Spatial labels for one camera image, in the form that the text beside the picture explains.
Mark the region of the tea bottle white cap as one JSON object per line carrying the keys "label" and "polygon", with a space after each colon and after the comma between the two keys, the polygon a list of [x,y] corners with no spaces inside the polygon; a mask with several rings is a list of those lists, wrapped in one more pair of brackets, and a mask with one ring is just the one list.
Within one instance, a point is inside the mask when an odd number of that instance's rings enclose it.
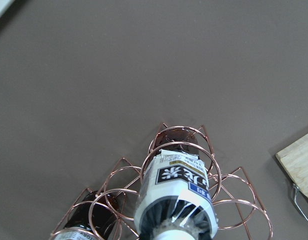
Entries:
{"label": "tea bottle white cap", "polygon": [[212,240],[218,219],[200,158],[199,130],[159,131],[141,168],[134,225],[141,240]]}
{"label": "tea bottle white cap", "polygon": [[71,206],[62,227],[51,234],[52,240],[108,240],[116,225],[119,203],[113,194],[97,202],[97,191],[87,189]]}

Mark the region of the copper wire bottle basket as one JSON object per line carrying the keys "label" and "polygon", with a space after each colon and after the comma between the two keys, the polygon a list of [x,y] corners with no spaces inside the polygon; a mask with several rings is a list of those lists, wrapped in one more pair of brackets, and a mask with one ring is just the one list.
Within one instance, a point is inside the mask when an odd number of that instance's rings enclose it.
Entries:
{"label": "copper wire bottle basket", "polygon": [[161,123],[141,165],[121,158],[85,188],[52,240],[271,240],[246,171],[222,172],[206,128]]}

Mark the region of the bamboo cutting board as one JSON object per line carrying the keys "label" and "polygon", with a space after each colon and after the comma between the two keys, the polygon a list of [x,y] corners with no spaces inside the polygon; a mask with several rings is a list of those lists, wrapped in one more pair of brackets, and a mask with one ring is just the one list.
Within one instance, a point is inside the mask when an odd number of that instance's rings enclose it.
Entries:
{"label": "bamboo cutting board", "polygon": [[298,204],[302,194],[308,199],[308,133],[275,154],[280,165],[292,180],[292,201],[308,222],[308,217]]}

